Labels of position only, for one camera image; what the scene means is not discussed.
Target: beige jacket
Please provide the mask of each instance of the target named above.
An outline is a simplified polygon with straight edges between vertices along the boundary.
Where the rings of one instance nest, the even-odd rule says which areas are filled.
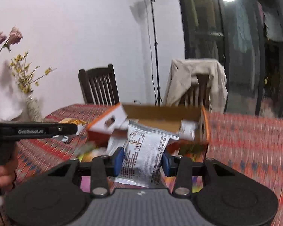
[[[210,111],[223,113],[228,92],[224,67],[216,59],[173,59],[164,98],[164,105],[178,105],[181,97],[198,84],[197,74],[209,75]]]

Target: silver snack packet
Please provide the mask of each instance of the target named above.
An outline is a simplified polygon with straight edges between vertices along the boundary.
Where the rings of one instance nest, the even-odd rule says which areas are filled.
[[[159,185],[162,154],[179,136],[130,121],[127,138],[121,173],[114,181],[142,187]]]
[[[179,137],[186,140],[194,141],[195,130],[198,129],[199,123],[196,121],[182,120],[180,125]]]
[[[118,147],[123,147],[124,150],[126,150],[127,145],[128,145],[127,138],[119,138],[119,137],[110,136],[110,139],[108,141],[107,150],[106,150],[106,155],[110,155],[110,156],[113,155]]]

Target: human hand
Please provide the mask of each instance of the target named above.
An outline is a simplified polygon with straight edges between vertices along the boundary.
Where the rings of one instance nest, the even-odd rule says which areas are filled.
[[[11,159],[5,165],[0,166],[0,188],[4,191],[10,191],[13,188],[13,182],[16,178],[15,170],[18,167],[18,148],[15,146]]]

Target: table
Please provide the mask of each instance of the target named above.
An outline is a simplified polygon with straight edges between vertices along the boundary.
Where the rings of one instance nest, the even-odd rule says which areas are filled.
[[[100,105],[71,105],[45,117],[91,121],[107,110]],[[206,157],[212,157],[271,188],[279,199],[274,226],[283,225],[283,120],[247,115],[208,114],[211,140]],[[70,144],[55,139],[21,140],[17,183],[69,159],[87,140],[83,133]]]

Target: cardboard box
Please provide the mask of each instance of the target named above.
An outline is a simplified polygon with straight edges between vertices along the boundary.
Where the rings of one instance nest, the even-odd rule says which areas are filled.
[[[138,119],[140,124],[170,132],[178,132],[182,120],[196,121],[199,128],[195,131],[194,141],[181,140],[168,149],[178,149],[181,143],[209,143],[209,125],[204,107],[167,107],[117,104],[87,125],[89,141],[98,146],[106,146],[112,133],[122,133],[118,128],[126,119]]]

